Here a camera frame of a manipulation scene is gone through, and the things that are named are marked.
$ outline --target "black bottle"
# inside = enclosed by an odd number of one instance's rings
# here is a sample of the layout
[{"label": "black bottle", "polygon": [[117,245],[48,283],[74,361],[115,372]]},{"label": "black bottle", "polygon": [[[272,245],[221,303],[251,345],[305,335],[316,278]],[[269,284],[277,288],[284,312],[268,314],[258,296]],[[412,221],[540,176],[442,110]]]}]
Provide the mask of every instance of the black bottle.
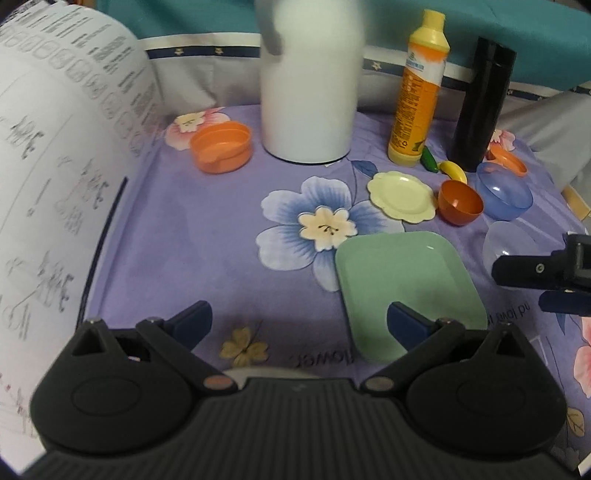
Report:
[{"label": "black bottle", "polygon": [[453,135],[449,160],[465,171],[482,162],[507,95],[517,54],[486,38],[478,38],[474,80],[468,86]]}]

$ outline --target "green tray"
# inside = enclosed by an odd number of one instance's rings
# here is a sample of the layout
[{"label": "green tray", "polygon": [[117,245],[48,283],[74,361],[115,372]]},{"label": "green tray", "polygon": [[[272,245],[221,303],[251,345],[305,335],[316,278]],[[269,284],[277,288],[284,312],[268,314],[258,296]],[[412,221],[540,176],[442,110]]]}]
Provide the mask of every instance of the green tray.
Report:
[{"label": "green tray", "polygon": [[369,362],[389,363],[406,353],[386,325],[393,301],[431,320],[449,317],[486,329],[486,310],[462,259],[436,233],[349,238],[337,250],[336,268],[353,341]]}]

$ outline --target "orange bowl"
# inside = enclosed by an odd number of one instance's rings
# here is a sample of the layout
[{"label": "orange bowl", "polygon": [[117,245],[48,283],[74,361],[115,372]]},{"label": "orange bowl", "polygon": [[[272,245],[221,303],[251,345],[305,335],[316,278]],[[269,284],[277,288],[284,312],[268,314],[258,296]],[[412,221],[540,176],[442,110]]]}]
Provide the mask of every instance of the orange bowl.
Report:
[{"label": "orange bowl", "polygon": [[240,122],[224,122],[200,130],[189,148],[199,170],[227,173],[242,167],[252,157],[251,130]]},{"label": "orange bowl", "polygon": [[484,202],[476,190],[459,180],[444,181],[437,200],[441,216],[457,226],[467,225],[484,211]]},{"label": "orange bowl", "polygon": [[501,167],[508,168],[518,177],[525,177],[527,174],[525,163],[499,144],[490,146],[488,152],[486,152],[486,158],[493,163],[499,164]]}]

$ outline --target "floral tablecloth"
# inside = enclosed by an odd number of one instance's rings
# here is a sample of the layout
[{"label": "floral tablecloth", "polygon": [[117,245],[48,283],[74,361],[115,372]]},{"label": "floral tablecloth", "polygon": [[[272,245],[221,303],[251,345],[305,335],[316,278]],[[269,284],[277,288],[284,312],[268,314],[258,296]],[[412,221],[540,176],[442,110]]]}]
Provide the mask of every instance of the floral tablecloth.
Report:
[{"label": "floral tablecloth", "polygon": [[[254,156],[238,171],[204,174],[191,162],[189,138],[229,118],[252,128]],[[569,416],[554,454],[576,465],[591,452],[591,433],[585,429],[591,420],[591,319],[543,313],[539,292],[495,285],[482,265],[482,244],[492,223],[485,215],[462,228],[438,216],[412,225],[374,207],[366,186],[377,172],[415,175],[435,192],[446,178],[421,166],[393,165],[385,153],[390,128],[389,116],[358,113],[346,158],[328,166],[299,166],[264,151],[258,106],[179,117],[126,226],[103,298],[103,318],[113,327],[130,327],[207,300],[213,329],[195,353],[215,367],[269,365],[360,381],[381,366],[365,362],[351,343],[335,273],[336,248],[355,235],[439,233],[458,250],[489,324],[515,321],[561,385]],[[439,160],[453,128],[433,124],[427,145]],[[542,254],[562,249],[564,233],[584,233],[532,151],[508,132],[497,132],[493,140],[514,147],[530,170],[526,179],[534,205],[514,222]]]}]

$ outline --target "orange cleaning bottle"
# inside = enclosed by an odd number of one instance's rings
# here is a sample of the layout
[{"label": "orange cleaning bottle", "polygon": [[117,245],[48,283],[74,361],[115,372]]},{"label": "orange cleaning bottle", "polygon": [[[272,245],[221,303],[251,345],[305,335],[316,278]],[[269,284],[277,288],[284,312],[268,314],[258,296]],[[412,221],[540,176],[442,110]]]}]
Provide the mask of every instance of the orange cleaning bottle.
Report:
[{"label": "orange cleaning bottle", "polygon": [[443,34],[444,22],[444,14],[425,10],[422,26],[408,41],[408,56],[388,144],[388,157],[398,165],[412,167],[423,153],[449,54],[449,43]]}]

